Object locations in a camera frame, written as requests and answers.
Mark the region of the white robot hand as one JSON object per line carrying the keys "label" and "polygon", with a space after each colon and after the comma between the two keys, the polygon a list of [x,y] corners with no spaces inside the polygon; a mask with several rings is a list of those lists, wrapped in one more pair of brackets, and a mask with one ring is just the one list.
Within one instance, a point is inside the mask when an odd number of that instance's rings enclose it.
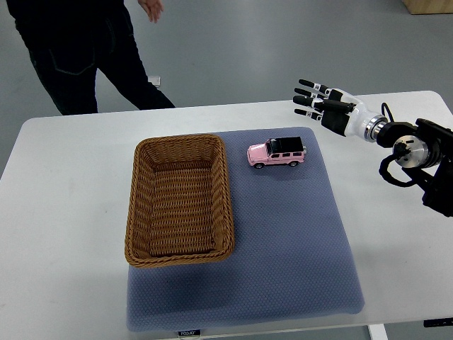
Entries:
{"label": "white robot hand", "polygon": [[375,141],[385,126],[382,114],[368,110],[363,101],[348,92],[306,79],[300,79],[299,84],[309,89],[295,88],[294,92],[298,95],[293,97],[293,102],[324,112],[302,109],[295,109],[294,112],[321,121],[321,125],[331,132],[343,137],[357,136],[365,141]]}

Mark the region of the person's bare hand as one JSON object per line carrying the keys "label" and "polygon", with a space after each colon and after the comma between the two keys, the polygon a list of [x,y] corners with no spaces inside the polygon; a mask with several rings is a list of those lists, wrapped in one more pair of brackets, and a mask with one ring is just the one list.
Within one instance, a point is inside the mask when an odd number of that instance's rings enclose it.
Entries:
{"label": "person's bare hand", "polygon": [[142,7],[152,23],[157,23],[164,12],[164,4],[162,0],[138,0],[138,4]]}

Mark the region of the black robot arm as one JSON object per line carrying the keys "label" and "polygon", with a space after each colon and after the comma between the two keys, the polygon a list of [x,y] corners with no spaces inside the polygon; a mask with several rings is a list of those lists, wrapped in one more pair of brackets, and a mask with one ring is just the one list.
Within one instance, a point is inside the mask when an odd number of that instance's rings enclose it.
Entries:
{"label": "black robot arm", "polygon": [[381,161],[380,176],[394,186],[419,186],[422,203],[446,217],[452,216],[452,131],[430,120],[399,122],[386,103],[376,113],[356,96],[341,90],[299,80],[295,113],[343,136],[391,149]]}

